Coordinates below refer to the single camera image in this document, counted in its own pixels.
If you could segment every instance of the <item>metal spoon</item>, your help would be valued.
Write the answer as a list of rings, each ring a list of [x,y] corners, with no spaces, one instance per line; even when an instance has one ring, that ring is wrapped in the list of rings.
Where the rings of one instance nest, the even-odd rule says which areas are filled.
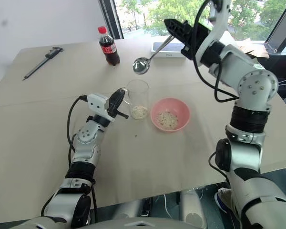
[[[161,45],[160,47],[153,53],[153,55],[147,59],[146,57],[140,57],[133,62],[133,71],[139,75],[144,74],[148,71],[149,66],[151,64],[151,59],[161,51],[169,42],[174,39],[174,36],[170,35]]]

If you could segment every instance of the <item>rice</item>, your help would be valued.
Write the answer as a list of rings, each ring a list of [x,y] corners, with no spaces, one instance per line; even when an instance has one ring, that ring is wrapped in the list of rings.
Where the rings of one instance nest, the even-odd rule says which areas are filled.
[[[156,121],[165,130],[175,130],[178,126],[177,116],[173,115],[169,111],[159,113]]]
[[[131,113],[134,119],[144,119],[147,116],[147,108],[144,106],[135,106]]]

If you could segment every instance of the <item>coca-cola bottle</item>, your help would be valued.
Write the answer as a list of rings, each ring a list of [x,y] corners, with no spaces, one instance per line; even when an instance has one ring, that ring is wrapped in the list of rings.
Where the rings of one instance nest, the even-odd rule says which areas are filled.
[[[114,39],[108,35],[105,26],[99,27],[98,30],[101,34],[99,43],[101,45],[103,53],[106,56],[106,61],[108,62],[108,64],[112,64],[113,66],[115,66],[117,63],[120,63],[120,57],[118,51],[116,50]]]

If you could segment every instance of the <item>white wall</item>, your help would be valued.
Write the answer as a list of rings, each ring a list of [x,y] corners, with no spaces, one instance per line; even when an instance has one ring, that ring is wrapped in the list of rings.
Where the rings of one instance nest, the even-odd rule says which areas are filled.
[[[98,0],[0,0],[0,80],[21,49],[95,41],[102,25]]]

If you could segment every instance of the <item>window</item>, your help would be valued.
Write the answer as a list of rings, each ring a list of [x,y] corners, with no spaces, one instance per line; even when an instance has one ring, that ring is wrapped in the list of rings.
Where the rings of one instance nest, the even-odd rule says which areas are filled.
[[[168,35],[163,20],[194,23],[204,0],[115,0],[124,38]],[[286,0],[233,0],[228,30],[236,40],[265,41],[286,8]],[[200,22],[211,29],[206,8]]]
[[[116,24],[115,27],[119,30],[119,35],[114,38],[136,39],[168,35],[163,23],[167,18],[188,20],[193,25],[204,0],[99,1],[101,5],[102,2],[103,5],[111,5],[104,15],[107,15],[107,21],[111,21],[110,27]],[[209,14],[208,6],[200,23],[212,29]],[[267,43],[268,48],[281,52],[286,46],[286,0],[231,0],[227,29],[237,41],[247,38],[262,41]]]

